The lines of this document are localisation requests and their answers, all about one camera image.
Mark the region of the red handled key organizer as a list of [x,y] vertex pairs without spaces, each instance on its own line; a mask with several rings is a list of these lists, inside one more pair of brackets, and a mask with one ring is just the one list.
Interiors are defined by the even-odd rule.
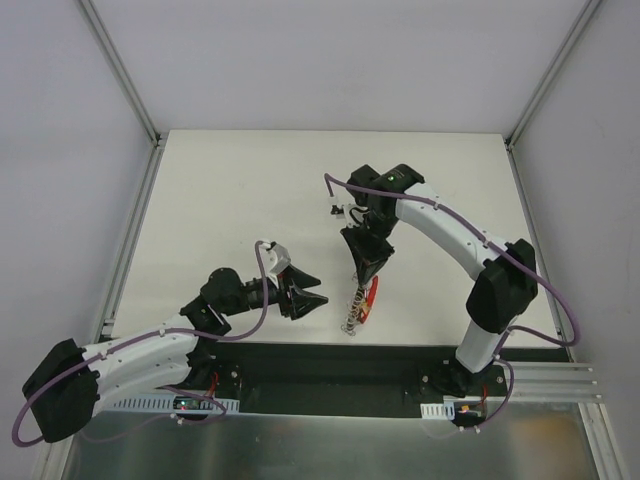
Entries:
[[345,334],[354,336],[357,329],[367,322],[376,300],[378,286],[378,276],[374,276],[364,285],[357,286],[348,304],[347,315],[341,326]]

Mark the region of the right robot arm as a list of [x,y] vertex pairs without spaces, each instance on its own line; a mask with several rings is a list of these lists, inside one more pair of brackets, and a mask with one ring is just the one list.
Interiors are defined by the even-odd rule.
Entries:
[[440,202],[424,177],[405,164],[384,174],[363,165],[351,173],[346,188],[363,211],[361,220],[341,231],[354,260],[358,292],[372,285],[393,254],[388,238],[398,222],[426,235],[473,280],[463,340],[453,358],[429,375],[432,387],[443,394],[473,394],[484,385],[508,327],[537,297],[533,246],[524,239],[494,243]]

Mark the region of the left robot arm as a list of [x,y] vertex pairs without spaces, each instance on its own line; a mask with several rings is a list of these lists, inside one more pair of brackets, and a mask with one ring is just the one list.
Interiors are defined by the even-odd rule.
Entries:
[[178,314],[144,333],[85,346],[57,343],[23,385],[18,416],[33,415],[38,442],[56,443],[129,395],[181,383],[202,388],[211,377],[213,345],[234,338],[228,317],[275,305],[282,317],[301,319],[328,303],[313,291],[320,283],[294,266],[247,282],[219,268]]

